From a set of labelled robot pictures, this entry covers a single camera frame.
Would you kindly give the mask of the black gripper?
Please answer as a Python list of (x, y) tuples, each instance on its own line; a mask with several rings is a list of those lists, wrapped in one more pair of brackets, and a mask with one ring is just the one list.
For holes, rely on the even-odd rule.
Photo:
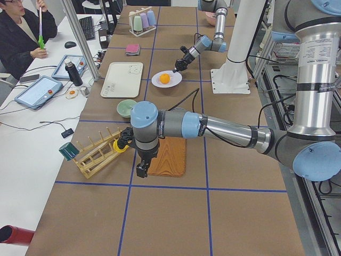
[(138, 155), (141, 162), (136, 166), (136, 175), (138, 177), (147, 177), (150, 161), (157, 157), (159, 151), (159, 139), (155, 138), (151, 141), (140, 141), (135, 139)]
[(175, 66), (173, 72), (180, 72), (184, 70), (184, 67), (187, 67), (192, 61), (194, 57), (189, 51), (184, 51), (184, 56), (182, 59), (177, 59), (175, 62)]

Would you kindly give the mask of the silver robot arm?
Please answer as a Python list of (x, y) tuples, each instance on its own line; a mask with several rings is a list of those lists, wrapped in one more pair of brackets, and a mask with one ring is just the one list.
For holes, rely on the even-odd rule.
[(330, 128), (340, 1), (278, 1), (273, 30), (293, 32), (300, 41), (293, 125), (286, 131), (259, 128), (189, 111), (158, 110), (141, 101), (131, 111), (131, 145), (141, 158), (139, 177), (148, 175), (164, 137), (206, 136), (253, 148), (311, 181), (328, 180), (340, 171), (340, 146)]
[(199, 36), (195, 44), (187, 49), (185, 46), (181, 46), (180, 50), (184, 53), (184, 56), (177, 59), (173, 72), (181, 72), (188, 68), (188, 65), (192, 63), (195, 58), (200, 56), (203, 51), (224, 52), (226, 50), (226, 42), (224, 40), (224, 30), (226, 16), (228, 14), (229, 4), (223, 0), (216, 1), (198, 1), (198, 10), (204, 12), (211, 12), (215, 14), (215, 33), (213, 39), (210, 39), (206, 35)]

